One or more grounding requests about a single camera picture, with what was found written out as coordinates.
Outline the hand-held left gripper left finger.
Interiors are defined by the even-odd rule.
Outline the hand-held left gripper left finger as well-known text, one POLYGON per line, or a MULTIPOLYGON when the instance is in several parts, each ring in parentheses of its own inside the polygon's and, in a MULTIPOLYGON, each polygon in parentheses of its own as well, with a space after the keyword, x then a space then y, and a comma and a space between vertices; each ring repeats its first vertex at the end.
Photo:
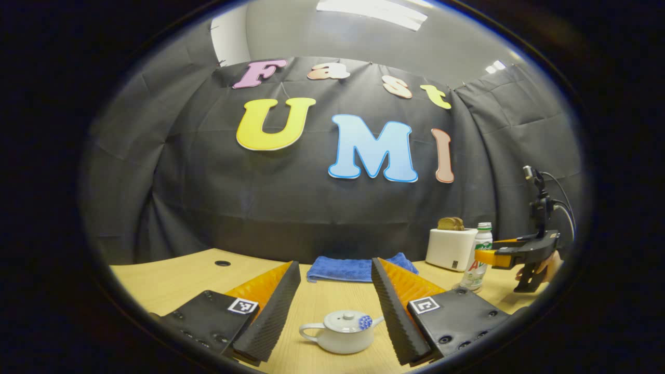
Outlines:
POLYGON ((267 362, 300 283, 299 263, 289 261, 225 293, 204 290, 156 320, 213 354, 267 362))

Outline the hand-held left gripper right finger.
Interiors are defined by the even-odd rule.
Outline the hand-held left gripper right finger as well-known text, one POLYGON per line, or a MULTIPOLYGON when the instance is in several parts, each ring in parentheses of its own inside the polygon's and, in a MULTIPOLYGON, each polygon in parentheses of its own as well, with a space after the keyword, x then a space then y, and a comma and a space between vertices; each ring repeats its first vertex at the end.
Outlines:
POLYGON ((444 290, 382 258, 372 259, 371 277, 402 365, 457 355, 512 319, 465 287, 444 290))

